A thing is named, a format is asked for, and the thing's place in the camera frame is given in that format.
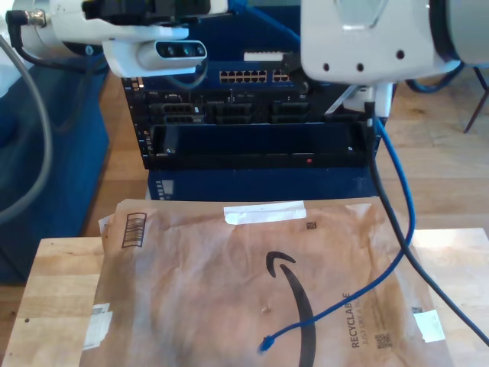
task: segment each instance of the white label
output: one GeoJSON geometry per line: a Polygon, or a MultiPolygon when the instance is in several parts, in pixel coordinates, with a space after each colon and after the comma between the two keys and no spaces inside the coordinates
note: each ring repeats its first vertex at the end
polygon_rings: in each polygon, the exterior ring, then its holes
{"type": "Polygon", "coordinates": [[[443,333],[442,324],[440,323],[436,310],[415,313],[414,318],[425,343],[445,340],[445,334],[443,333]]]}
{"type": "Polygon", "coordinates": [[[89,328],[86,331],[83,350],[96,348],[105,339],[108,327],[112,321],[112,312],[108,311],[110,304],[95,304],[92,308],[89,328]]]}
{"type": "Polygon", "coordinates": [[[293,201],[290,203],[230,206],[224,208],[224,217],[228,224],[252,224],[302,219],[307,217],[307,211],[303,201],[293,201]]]}

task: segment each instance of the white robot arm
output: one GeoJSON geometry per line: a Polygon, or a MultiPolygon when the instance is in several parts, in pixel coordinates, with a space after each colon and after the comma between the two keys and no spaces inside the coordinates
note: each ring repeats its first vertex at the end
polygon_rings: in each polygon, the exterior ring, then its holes
{"type": "MultiPolygon", "coordinates": [[[[14,9],[31,17],[22,40],[34,56],[101,45],[120,77],[164,76],[194,73],[207,58],[181,24],[224,14],[229,1],[16,0],[14,9]]],[[[393,83],[489,62],[488,13],[478,0],[302,0],[301,67],[311,80],[358,86],[344,104],[376,102],[388,117],[393,83]]]]}

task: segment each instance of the wooden table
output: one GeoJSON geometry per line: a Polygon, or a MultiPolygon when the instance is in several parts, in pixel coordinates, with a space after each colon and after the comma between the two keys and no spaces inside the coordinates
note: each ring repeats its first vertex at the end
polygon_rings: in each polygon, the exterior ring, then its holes
{"type": "MultiPolygon", "coordinates": [[[[489,333],[489,240],[484,230],[422,230],[416,238],[426,270],[489,333]]],[[[102,260],[100,238],[40,243],[3,367],[78,367],[102,260]]],[[[489,348],[432,296],[455,365],[487,366],[489,348]]]]}

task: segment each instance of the qr code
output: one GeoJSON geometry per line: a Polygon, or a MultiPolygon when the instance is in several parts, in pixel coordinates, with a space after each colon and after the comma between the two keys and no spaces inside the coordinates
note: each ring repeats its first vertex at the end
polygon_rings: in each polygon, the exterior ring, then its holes
{"type": "Polygon", "coordinates": [[[375,336],[377,342],[377,349],[392,348],[392,339],[390,334],[378,334],[375,336]]]}

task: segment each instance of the white tape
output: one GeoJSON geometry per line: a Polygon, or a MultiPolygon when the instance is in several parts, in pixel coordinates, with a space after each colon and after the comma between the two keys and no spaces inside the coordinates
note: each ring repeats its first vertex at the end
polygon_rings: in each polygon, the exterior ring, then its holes
{"type": "Polygon", "coordinates": [[[445,340],[445,334],[443,333],[442,324],[440,323],[436,310],[415,313],[414,318],[416,319],[416,323],[423,335],[425,343],[445,340]]]}
{"type": "Polygon", "coordinates": [[[307,217],[307,211],[303,201],[293,201],[290,203],[230,206],[224,208],[224,217],[228,224],[252,224],[302,219],[307,217]]]}
{"type": "Polygon", "coordinates": [[[243,61],[282,61],[283,52],[245,52],[243,61]]]}
{"type": "Polygon", "coordinates": [[[85,342],[83,343],[83,350],[100,346],[100,342],[107,336],[108,327],[112,321],[112,312],[108,311],[109,305],[93,305],[89,328],[86,331],[85,342]]]}

